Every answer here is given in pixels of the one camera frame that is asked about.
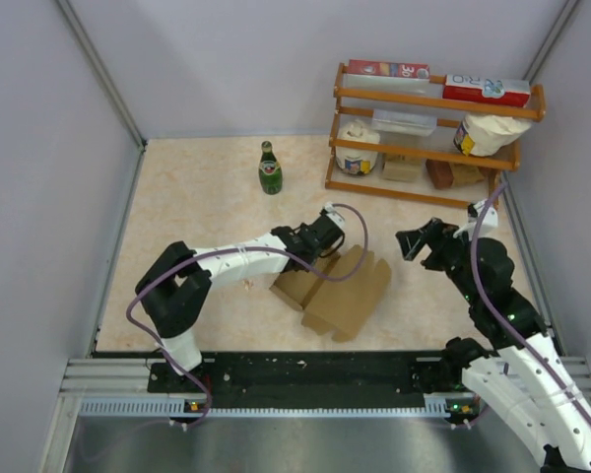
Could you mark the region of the brown cardboard box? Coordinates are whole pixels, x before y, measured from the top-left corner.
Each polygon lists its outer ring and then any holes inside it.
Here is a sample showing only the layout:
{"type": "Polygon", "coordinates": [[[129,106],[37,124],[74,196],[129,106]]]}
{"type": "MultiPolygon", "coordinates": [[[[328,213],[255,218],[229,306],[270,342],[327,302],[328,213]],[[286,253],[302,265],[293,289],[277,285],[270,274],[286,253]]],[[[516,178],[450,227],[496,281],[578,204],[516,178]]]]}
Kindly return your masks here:
{"type": "Polygon", "coordinates": [[[311,272],[290,271],[278,276],[270,291],[300,313],[303,327],[346,343],[360,334],[390,281],[389,264],[370,250],[357,273],[346,281],[330,282],[311,272]]]}

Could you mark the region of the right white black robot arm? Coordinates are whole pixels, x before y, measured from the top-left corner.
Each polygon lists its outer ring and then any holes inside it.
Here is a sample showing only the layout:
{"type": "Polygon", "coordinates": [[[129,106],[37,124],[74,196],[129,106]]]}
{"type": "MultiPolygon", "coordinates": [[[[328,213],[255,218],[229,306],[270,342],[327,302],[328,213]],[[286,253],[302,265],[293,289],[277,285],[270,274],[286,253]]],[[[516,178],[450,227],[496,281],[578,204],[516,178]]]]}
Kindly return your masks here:
{"type": "Polygon", "coordinates": [[[426,270],[442,272],[489,340],[455,337],[429,368],[415,370],[425,393],[470,390],[520,438],[543,472],[591,472],[591,405],[573,381],[543,317],[513,286],[505,246],[437,218],[395,235],[405,260],[421,250],[426,270]]]}

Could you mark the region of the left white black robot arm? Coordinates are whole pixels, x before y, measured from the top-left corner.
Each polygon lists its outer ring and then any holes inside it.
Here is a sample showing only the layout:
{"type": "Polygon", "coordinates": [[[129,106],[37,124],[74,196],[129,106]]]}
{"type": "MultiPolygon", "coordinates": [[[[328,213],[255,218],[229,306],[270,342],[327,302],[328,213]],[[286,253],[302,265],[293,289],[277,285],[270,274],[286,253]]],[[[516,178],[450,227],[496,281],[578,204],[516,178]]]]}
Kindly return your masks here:
{"type": "Polygon", "coordinates": [[[310,225],[281,226],[252,240],[214,248],[170,244],[135,287],[157,340],[173,359],[169,378],[182,390],[203,381],[202,355],[192,327],[212,289],[263,275],[305,270],[345,236],[345,219],[332,208],[310,225]]]}

